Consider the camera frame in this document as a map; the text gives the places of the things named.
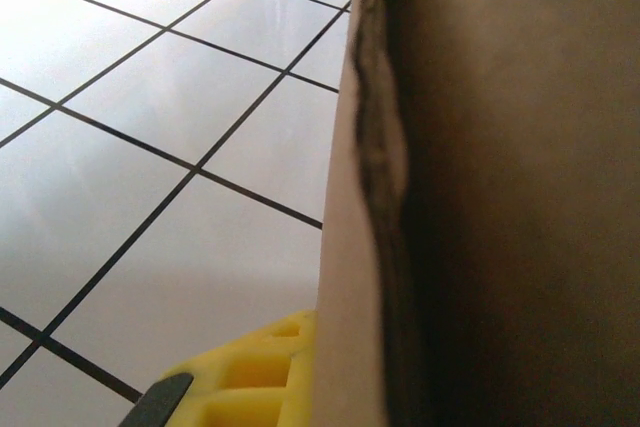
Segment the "brown cardboard box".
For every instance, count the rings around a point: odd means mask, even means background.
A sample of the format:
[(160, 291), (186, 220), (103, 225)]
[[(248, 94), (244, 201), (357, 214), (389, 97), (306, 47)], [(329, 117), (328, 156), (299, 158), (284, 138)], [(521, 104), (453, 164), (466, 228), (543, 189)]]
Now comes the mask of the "brown cardboard box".
[(640, 0), (353, 0), (311, 427), (640, 427)]

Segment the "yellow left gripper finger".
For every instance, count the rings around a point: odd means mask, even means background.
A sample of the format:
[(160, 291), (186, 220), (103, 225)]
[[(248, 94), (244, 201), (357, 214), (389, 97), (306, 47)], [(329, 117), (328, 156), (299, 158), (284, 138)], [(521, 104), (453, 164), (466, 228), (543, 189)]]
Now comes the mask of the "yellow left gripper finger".
[(291, 314), (172, 367), (118, 427), (310, 427), (316, 318)]

